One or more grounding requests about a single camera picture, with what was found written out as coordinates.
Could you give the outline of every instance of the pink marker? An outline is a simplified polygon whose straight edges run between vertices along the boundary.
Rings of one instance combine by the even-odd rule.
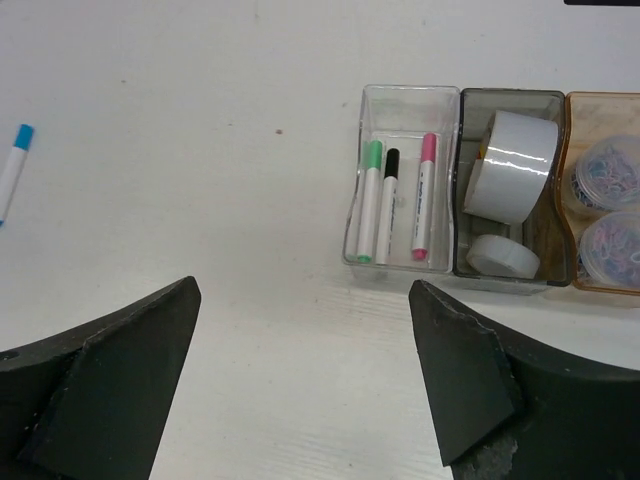
[[[427,133],[422,139],[420,155],[420,176],[418,178],[418,198],[416,201],[416,226],[413,233],[411,254],[414,260],[424,261],[429,253],[431,230],[431,210],[433,203],[433,175],[436,170],[435,133]]]

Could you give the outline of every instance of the packing tape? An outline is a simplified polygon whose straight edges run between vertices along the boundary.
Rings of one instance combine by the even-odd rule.
[[[558,125],[497,111],[480,144],[464,212],[508,225],[523,223],[547,181],[558,146]]]
[[[533,278],[540,259],[527,247],[497,235],[480,235],[467,253],[467,262],[484,275]]]

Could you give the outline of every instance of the white tape roll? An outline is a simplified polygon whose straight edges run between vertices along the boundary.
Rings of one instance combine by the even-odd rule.
[[[540,268],[540,259],[527,247],[497,235],[479,236],[467,262],[484,275],[533,278]]]
[[[558,125],[497,111],[480,144],[464,211],[508,225],[523,223],[547,181],[558,145]]]

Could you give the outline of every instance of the white marker body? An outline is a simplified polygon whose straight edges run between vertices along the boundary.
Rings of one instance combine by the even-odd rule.
[[[20,172],[22,172],[26,158],[26,150],[18,147],[11,148],[7,164],[4,167],[2,176],[0,176],[0,224],[7,218],[13,192],[18,184],[18,178],[20,177]]]
[[[396,186],[398,179],[389,176],[382,182],[382,204],[380,206],[380,224],[378,225],[378,243],[376,244],[376,263],[386,265],[391,254],[391,235],[396,213]]]
[[[358,235],[358,260],[363,263],[371,261],[373,241],[376,228],[376,209],[380,193],[380,170],[367,170],[364,196],[362,198],[362,216],[360,218],[360,235]]]
[[[433,174],[436,165],[432,161],[420,163],[418,200],[416,202],[416,224],[412,250],[429,250],[431,212],[433,207]]]
[[[356,191],[356,201],[353,204],[351,212],[351,221],[349,222],[349,231],[347,232],[347,246],[345,255],[347,260],[355,261],[358,256],[358,234],[360,233],[360,218],[362,218],[362,196],[364,192],[365,175],[362,175],[358,182],[358,190]]]

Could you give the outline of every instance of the blue marker cap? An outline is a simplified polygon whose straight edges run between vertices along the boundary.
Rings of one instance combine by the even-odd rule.
[[[13,146],[21,148],[22,150],[29,151],[29,145],[31,145],[31,139],[33,138],[33,127],[30,125],[20,125],[18,136]]]

